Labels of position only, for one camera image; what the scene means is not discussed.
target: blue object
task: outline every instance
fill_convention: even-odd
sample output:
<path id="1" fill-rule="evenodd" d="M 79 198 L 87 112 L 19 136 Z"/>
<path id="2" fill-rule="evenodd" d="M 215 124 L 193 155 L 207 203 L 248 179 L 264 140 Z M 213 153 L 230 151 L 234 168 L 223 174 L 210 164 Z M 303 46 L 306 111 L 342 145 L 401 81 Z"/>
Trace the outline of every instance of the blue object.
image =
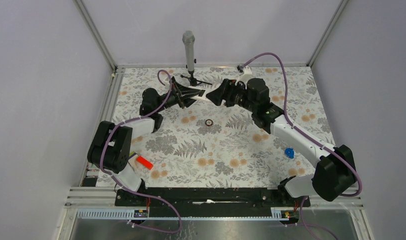
<path id="1" fill-rule="evenodd" d="M 295 151 L 293 150 L 293 148 L 286 148 L 285 155 L 287 155 L 287 157 L 293 159 L 295 157 Z"/>

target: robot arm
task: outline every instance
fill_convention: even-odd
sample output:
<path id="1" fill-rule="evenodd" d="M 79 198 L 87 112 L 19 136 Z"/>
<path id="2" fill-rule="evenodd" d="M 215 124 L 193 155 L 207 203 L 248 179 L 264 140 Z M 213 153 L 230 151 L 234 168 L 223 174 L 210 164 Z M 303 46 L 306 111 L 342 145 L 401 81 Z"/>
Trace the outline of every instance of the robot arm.
<path id="1" fill-rule="evenodd" d="M 278 190 L 283 191 L 286 198 L 318 194 L 327 201 L 333 201 L 356 182 L 351 171 L 333 154 L 324 150 L 324 147 L 334 149 L 336 154 L 355 168 L 352 151 L 345 145 L 336 147 L 327 142 L 320 148 L 304 137 L 296 127 L 318 142 L 323 142 L 297 124 L 293 123 L 291 126 L 287 122 L 284 111 L 270 102 L 269 88 L 263 79 L 252 78 L 247 84 L 224 79 L 206 97 L 217 106 L 224 102 L 226 107 L 238 105 L 252 112 L 251 117 L 259 128 L 286 141 L 309 160 L 315 168 L 314 174 L 292 176 L 280 182 Z"/>
<path id="2" fill-rule="evenodd" d="M 134 174 L 131 166 L 128 165 L 131 139 L 147 133 L 157 131 L 163 121 L 160 111 L 178 104 L 181 108 L 191 106 L 195 101 L 208 101 L 217 106 L 222 102 L 226 107 L 239 105 L 250 111 L 254 123 L 267 133 L 287 142 L 291 147 L 301 153 L 312 166 L 315 173 L 306 176 L 292 176 L 284 179 L 278 185 L 278 190 L 283 198 L 290 200 L 300 196 L 318 194 L 327 201 L 333 201 L 347 188 L 356 182 L 356 177 L 351 171 L 335 156 L 324 148 L 320 148 L 300 132 L 298 127 L 311 138 L 322 142 L 310 132 L 293 123 L 293 127 L 287 122 L 284 111 L 270 102 L 269 88 L 261 78 L 252 78 L 250 69 L 242 69 L 244 74 L 237 80 L 224 79 L 221 85 L 207 92 L 203 88 L 182 86 L 172 77 L 171 95 L 163 107 L 147 119 L 141 119 L 128 126 L 122 126 L 113 136 L 112 145 L 107 149 L 104 156 L 104 168 L 116 174 L 125 186 L 136 190 L 141 184 L 141 179 Z M 142 94 L 140 115 L 146 115 L 156 109 L 165 99 L 166 94 L 159 95 L 153 88 L 146 89 Z M 94 140 L 88 151 L 88 161 L 99 166 L 101 152 L 104 143 L 114 128 L 111 122 L 101 122 Z M 335 147 L 327 142 L 324 147 L 334 149 L 334 152 L 341 156 L 349 165 L 355 168 L 352 151 L 345 145 Z"/>

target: gray wall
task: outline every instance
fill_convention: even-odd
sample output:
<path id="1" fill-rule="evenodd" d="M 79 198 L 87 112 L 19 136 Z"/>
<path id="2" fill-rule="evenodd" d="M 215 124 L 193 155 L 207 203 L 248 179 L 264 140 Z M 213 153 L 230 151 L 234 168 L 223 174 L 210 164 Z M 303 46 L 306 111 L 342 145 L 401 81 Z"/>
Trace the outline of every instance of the gray wall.
<path id="1" fill-rule="evenodd" d="M 48 240 L 110 69 L 72 0 L 0 1 L 0 240 Z"/>
<path id="2" fill-rule="evenodd" d="M 340 0 L 84 0 L 118 64 L 186 64 L 185 30 L 197 63 L 244 63 L 275 52 L 306 63 Z M 273 57 L 256 62 L 277 63 Z"/>
<path id="3" fill-rule="evenodd" d="M 312 71 L 375 239 L 406 239 L 406 0 L 350 1 Z"/>

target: floral pattern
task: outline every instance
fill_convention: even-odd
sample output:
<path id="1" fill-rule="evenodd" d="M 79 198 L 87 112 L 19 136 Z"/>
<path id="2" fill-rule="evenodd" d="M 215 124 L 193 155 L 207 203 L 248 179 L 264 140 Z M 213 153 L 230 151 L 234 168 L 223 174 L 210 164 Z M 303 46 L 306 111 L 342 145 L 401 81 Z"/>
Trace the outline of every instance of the floral pattern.
<path id="1" fill-rule="evenodd" d="M 157 80 L 159 68 L 127 68 L 115 106 L 113 121 L 118 123 L 139 115 L 142 92 L 154 88 L 160 95 L 167 91 Z M 180 74 L 185 68 L 166 69 L 180 84 L 188 86 Z M 284 104 L 284 79 L 280 68 L 253 67 L 254 78 L 262 78 L 269 87 L 271 101 Z M 318 90 L 309 67 L 286 67 L 288 79 L 288 115 L 303 128 L 334 143 Z M 237 79 L 234 67 L 196 68 L 194 76 L 219 86 L 223 79 Z M 153 163 L 148 170 L 140 163 L 134 171 L 149 187 L 276 187 L 292 175 L 314 173 L 312 165 L 296 152 L 293 159 L 284 150 L 290 148 L 281 139 L 259 129 L 250 112 L 239 106 L 215 106 L 197 101 L 189 108 L 173 106 L 161 112 L 161 128 L 131 141 L 134 151 Z M 206 126 L 207 119 L 213 125 Z M 97 187 L 115 183 L 100 172 Z"/>

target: tripod base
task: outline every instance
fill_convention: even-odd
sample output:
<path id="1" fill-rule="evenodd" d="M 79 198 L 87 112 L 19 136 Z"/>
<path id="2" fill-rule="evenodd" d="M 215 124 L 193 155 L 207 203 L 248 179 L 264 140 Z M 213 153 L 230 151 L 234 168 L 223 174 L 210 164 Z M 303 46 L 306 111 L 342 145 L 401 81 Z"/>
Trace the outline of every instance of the tripod base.
<path id="1" fill-rule="evenodd" d="M 181 78 L 188 79 L 188 81 L 190 82 L 190 86 L 193 86 L 193 87 L 198 86 L 200 84 L 212 85 L 212 83 L 197 80 L 192 74 L 190 76 L 184 76 L 181 74 Z"/>

